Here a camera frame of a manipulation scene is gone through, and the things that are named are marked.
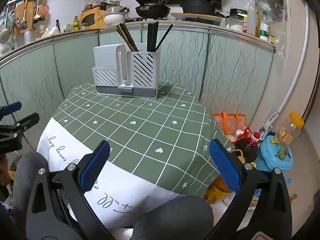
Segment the person left hand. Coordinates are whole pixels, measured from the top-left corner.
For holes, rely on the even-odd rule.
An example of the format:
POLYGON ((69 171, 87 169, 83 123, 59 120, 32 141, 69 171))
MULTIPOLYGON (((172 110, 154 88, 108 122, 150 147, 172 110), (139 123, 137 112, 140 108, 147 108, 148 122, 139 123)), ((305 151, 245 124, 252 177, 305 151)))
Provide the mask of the person left hand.
POLYGON ((8 159, 5 154, 0 155, 0 184, 7 186, 10 183, 10 176, 8 171, 8 159))

